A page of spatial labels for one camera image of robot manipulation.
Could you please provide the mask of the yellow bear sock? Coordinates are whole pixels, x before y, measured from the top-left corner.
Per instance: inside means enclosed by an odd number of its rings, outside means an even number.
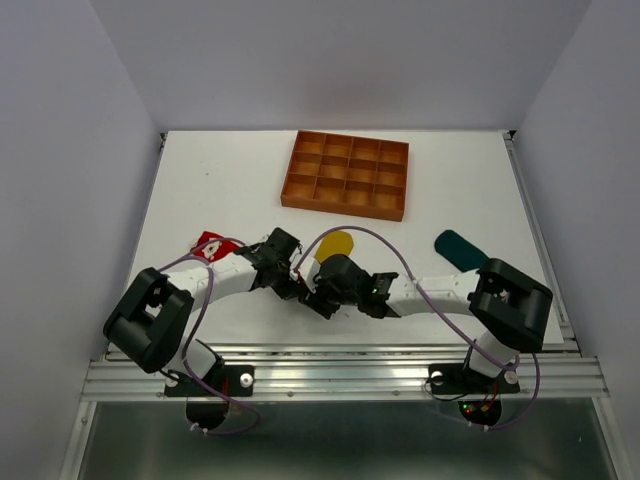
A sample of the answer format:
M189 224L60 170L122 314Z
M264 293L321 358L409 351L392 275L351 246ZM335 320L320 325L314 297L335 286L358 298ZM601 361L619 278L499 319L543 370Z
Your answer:
M354 248L353 237L343 230L333 231L323 237L314 254L314 259L322 264L333 255L349 256Z

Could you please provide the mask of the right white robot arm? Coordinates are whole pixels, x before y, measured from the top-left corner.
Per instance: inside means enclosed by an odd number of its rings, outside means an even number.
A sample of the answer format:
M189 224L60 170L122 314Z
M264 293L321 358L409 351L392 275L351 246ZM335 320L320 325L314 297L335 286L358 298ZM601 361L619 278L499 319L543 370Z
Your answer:
M423 313L476 318L485 328L460 366L463 384L482 390L521 353L543 348L553 294L500 259L476 270L417 280L396 272L369 274L345 254L307 259L294 270L302 300L329 319L341 306L372 318Z

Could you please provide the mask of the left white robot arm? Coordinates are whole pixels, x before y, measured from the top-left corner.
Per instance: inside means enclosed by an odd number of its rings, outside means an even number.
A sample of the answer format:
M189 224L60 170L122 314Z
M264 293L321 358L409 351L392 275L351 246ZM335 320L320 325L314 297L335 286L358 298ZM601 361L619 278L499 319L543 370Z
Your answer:
M296 297L290 267L300 248L279 227L252 245L214 237L165 267L141 270L108 316L103 335L144 372L159 372L174 383L187 377L199 393L213 393L222 384L220 357L185 332L189 317L196 312L202 319L211 303L256 289Z

